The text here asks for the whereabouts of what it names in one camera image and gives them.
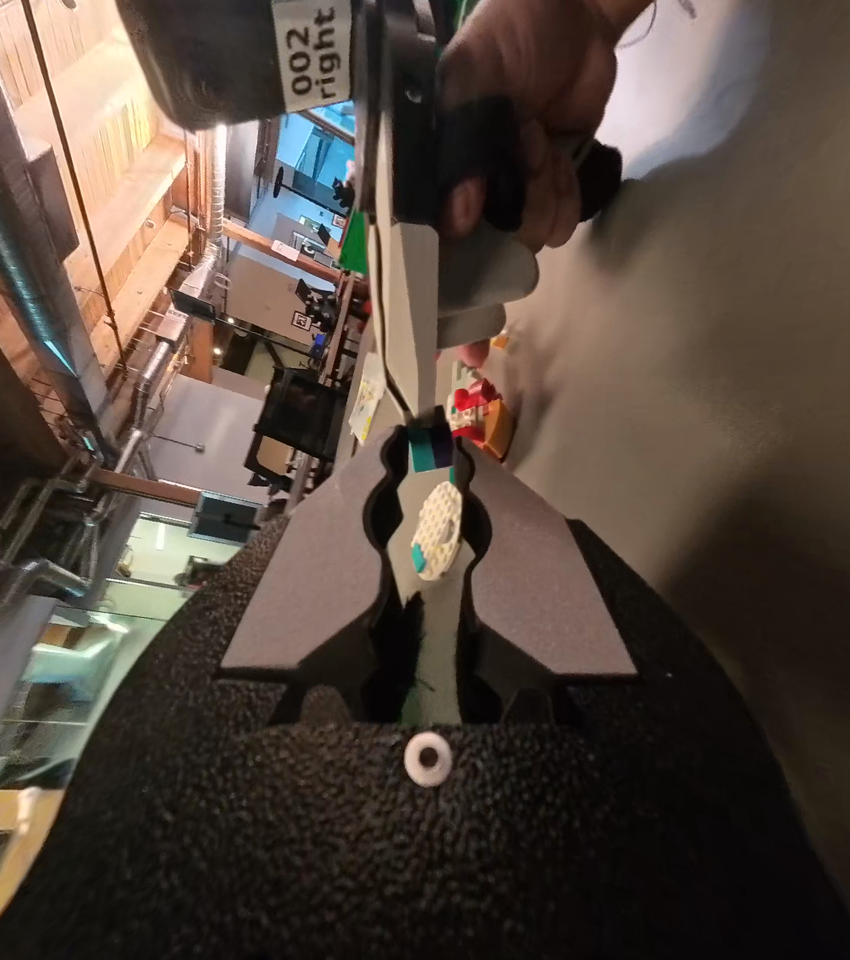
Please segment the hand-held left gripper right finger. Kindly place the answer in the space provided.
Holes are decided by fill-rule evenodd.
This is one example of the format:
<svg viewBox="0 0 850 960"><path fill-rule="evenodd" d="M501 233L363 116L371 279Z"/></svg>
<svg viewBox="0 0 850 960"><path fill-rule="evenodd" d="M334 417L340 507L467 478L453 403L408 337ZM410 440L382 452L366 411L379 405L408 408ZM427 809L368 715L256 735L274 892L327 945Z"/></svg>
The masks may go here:
<svg viewBox="0 0 850 960"><path fill-rule="evenodd" d="M570 523L473 442L458 443L463 575L458 710L465 724L553 723L568 693L638 677Z"/></svg>

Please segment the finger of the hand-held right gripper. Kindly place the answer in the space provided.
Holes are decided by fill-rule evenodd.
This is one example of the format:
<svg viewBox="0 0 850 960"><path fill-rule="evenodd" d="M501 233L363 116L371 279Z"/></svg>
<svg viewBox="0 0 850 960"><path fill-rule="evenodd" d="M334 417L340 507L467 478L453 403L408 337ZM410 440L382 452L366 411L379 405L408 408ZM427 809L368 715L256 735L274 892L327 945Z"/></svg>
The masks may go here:
<svg viewBox="0 0 850 960"><path fill-rule="evenodd" d="M439 240L429 225L394 223L382 235L383 365L407 421L435 402Z"/></svg>
<svg viewBox="0 0 850 960"><path fill-rule="evenodd" d="M366 258L368 265L369 293L372 305L372 320L375 341L383 367L385 392L390 396L401 417L409 417L407 402L390 372L386 360L386 318L383 297L383 260L380 234L373 216L366 217Z"/></svg>

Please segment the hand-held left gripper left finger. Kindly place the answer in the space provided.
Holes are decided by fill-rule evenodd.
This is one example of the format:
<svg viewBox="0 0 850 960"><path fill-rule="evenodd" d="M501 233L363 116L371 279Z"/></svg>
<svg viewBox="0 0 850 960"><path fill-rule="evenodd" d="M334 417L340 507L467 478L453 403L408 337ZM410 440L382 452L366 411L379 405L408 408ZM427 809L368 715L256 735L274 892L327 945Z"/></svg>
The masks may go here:
<svg viewBox="0 0 850 960"><path fill-rule="evenodd" d="M402 614L386 546L402 521L403 428L373 436L287 518L220 663L225 679L336 690L359 721L403 705Z"/></svg>

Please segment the white round studded plate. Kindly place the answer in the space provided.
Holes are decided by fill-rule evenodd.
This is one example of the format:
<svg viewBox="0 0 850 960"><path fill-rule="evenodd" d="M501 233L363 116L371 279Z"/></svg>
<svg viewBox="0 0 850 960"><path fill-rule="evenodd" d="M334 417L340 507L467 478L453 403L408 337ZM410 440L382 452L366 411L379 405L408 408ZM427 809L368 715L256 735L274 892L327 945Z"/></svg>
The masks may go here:
<svg viewBox="0 0 850 960"><path fill-rule="evenodd" d="M421 507L410 543L419 579L433 583L446 576L461 546L463 497L452 481L439 483Z"/></svg>

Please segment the teal purple brick block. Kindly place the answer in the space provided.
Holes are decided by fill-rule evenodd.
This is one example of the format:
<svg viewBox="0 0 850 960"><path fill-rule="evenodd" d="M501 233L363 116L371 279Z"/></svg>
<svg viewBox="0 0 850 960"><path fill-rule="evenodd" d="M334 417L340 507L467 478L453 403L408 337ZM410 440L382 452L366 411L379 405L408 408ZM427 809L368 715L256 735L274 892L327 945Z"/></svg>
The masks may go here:
<svg viewBox="0 0 850 960"><path fill-rule="evenodd" d="M455 438L442 422L408 426L409 466L415 474L449 470L455 460Z"/></svg>

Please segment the person's right hand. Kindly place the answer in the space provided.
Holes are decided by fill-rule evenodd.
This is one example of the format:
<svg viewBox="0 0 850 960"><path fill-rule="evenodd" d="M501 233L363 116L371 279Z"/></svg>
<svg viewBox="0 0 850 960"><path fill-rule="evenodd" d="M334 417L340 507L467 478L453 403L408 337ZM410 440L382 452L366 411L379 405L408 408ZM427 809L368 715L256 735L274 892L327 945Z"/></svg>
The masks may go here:
<svg viewBox="0 0 850 960"><path fill-rule="evenodd" d="M442 106L503 97L519 121L526 204L518 239L564 245L580 217L574 140L591 138L610 99L616 48L650 1L480 2L442 55Z"/></svg>

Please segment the large instruction leaflet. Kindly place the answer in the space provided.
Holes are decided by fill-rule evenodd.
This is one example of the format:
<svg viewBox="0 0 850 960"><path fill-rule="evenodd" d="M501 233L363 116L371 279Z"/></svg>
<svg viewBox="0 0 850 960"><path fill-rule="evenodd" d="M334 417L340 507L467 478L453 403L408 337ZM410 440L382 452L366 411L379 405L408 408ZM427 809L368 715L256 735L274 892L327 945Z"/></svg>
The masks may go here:
<svg viewBox="0 0 850 960"><path fill-rule="evenodd" d="M348 426L360 446L363 446L371 433L374 416L386 393L387 381L380 354L366 355L356 400L348 418Z"/></svg>

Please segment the colourful brick assembly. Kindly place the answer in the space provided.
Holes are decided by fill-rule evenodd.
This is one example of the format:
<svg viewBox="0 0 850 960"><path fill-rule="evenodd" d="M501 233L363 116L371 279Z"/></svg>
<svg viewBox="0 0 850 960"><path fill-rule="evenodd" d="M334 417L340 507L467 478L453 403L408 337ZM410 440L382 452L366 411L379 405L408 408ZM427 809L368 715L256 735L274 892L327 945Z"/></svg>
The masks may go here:
<svg viewBox="0 0 850 960"><path fill-rule="evenodd" d="M455 361L445 416L454 437L472 442L500 463L511 449L516 418L497 387L476 368Z"/></svg>

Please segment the black mesh office chair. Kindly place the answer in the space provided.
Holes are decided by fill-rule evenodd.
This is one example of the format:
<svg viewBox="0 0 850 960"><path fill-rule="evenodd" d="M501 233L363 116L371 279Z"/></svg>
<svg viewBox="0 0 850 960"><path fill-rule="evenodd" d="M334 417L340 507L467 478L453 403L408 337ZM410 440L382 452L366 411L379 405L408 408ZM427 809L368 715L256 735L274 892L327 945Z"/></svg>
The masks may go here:
<svg viewBox="0 0 850 960"><path fill-rule="evenodd" d="M289 491L290 455L297 451L330 467L345 418L347 391L318 382L309 371L275 369L253 426L244 467L258 480Z"/></svg>

